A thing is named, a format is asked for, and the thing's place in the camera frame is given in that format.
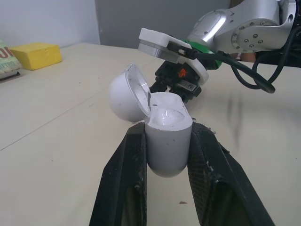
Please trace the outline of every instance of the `white table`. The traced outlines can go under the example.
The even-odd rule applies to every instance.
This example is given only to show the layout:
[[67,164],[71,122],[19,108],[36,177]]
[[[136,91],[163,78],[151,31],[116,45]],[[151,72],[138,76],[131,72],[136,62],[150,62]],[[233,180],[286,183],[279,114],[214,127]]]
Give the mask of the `white table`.
[[[151,85],[162,63],[92,44],[62,55],[62,63],[0,84],[1,226],[89,224],[103,168],[132,126],[111,113],[108,85],[131,62]],[[274,69],[262,65],[260,73]],[[223,65],[188,110],[243,166],[275,224],[298,226],[300,69],[285,68],[274,84],[273,95],[249,90]],[[198,225],[187,170],[169,179],[149,170],[147,180],[148,226]]]

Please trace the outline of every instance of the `open case lid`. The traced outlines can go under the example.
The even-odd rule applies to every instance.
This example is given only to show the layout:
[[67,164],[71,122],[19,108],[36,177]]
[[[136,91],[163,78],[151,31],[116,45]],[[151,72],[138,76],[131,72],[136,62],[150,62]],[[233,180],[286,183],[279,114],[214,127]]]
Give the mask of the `open case lid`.
[[151,115],[151,92],[142,72],[135,64],[130,64],[125,70],[126,80],[139,108],[149,117]]
[[150,89],[135,64],[130,64],[110,85],[110,107],[124,120],[136,122],[150,117],[150,99]]

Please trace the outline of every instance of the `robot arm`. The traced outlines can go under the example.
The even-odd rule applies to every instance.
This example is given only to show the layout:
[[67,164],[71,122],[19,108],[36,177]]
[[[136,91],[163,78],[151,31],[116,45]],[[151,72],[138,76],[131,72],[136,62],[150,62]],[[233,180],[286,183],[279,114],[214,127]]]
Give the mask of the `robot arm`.
[[[231,65],[244,86],[273,93],[272,82],[288,57],[297,56],[294,50],[301,49],[298,42],[301,37],[299,7],[299,0],[245,0],[234,8],[216,10],[200,18],[185,42],[142,28],[138,49],[166,60],[155,74],[156,82],[151,91],[166,91],[169,87],[170,92],[187,102],[198,96],[200,86],[208,78],[203,69],[216,70],[224,62]],[[260,52],[263,56],[250,69],[230,59],[229,54],[238,52]],[[275,55],[281,58],[267,81],[256,68],[263,60]],[[247,83],[238,70],[252,77],[256,85]]]
[[245,0],[199,19],[189,41],[225,53],[281,49],[296,17],[296,0]]

